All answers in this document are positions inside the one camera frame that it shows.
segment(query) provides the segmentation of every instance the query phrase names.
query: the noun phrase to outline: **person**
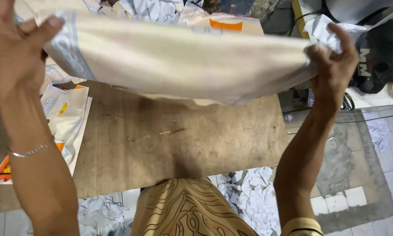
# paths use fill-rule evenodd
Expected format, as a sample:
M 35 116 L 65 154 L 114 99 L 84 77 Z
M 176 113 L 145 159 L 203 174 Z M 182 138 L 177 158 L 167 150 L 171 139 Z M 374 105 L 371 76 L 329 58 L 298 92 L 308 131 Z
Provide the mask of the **person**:
M 0 116 L 9 141 L 13 187 L 34 235 L 79 235 L 74 181 L 53 142 L 38 96 L 47 56 L 42 46 L 63 22 L 52 16 L 39 27 L 35 21 L 15 24 L 13 4 L 14 0 L 0 0 Z M 315 103 L 284 151 L 274 180 L 282 235 L 323 235 L 310 192 L 358 63 L 350 35 L 335 24 L 328 27 L 341 40 L 342 53 L 329 56 L 317 46 L 308 48 L 319 73 L 312 79 Z M 207 179 L 171 179 L 141 192 L 131 235 L 144 234 L 251 236 L 256 232 Z

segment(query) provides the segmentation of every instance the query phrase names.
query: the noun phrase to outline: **silver bracelet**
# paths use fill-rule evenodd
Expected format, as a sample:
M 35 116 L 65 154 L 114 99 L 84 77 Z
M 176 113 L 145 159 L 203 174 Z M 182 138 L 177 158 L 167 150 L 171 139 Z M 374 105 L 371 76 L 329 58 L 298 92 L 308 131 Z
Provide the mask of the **silver bracelet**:
M 18 157 L 18 158 L 25 158 L 25 157 L 28 157 L 29 155 L 38 153 L 40 150 L 43 150 L 43 149 L 47 148 L 48 145 L 49 145 L 49 144 L 40 145 L 39 147 L 37 147 L 37 148 L 35 148 L 35 149 L 31 150 L 31 151 L 28 151 L 27 153 L 24 153 L 24 154 L 13 153 L 13 152 L 11 152 L 10 150 L 8 150 L 8 153 L 9 153 L 9 154 L 12 154 L 12 155 L 14 155 L 14 156 L 16 156 L 16 157 Z

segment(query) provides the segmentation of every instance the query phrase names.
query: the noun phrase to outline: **wooden table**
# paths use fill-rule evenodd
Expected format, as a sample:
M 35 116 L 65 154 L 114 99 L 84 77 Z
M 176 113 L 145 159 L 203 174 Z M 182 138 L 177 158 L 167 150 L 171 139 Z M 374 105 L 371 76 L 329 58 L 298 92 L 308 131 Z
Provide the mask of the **wooden table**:
M 79 198 L 274 166 L 288 144 L 277 95 L 239 107 L 198 107 L 104 83 L 81 85 L 94 99 L 73 176 Z M 6 150 L 0 119 L 0 163 Z M 12 185 L 0 185 L 0 212 L 16 209 Z

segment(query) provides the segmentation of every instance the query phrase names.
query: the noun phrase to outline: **shirt sleeve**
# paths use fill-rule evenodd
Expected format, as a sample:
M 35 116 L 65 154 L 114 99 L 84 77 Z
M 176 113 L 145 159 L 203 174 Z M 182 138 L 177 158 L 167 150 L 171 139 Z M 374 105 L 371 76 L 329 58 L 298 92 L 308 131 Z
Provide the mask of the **shirt sleeve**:
M 311 218 L 295 218 L 285 224 L 282 236 L 323 236 L 317 221 Z

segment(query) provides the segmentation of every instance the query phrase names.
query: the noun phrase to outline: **helmet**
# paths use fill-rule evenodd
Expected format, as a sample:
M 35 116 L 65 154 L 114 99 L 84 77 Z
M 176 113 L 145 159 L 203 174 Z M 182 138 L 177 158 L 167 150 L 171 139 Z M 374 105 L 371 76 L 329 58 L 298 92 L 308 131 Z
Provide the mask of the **helmet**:
M 362 92 L 376 94 L 393 82 L 393 18 L 362 34 L 356 45 L 360 62 L 353 80 Z

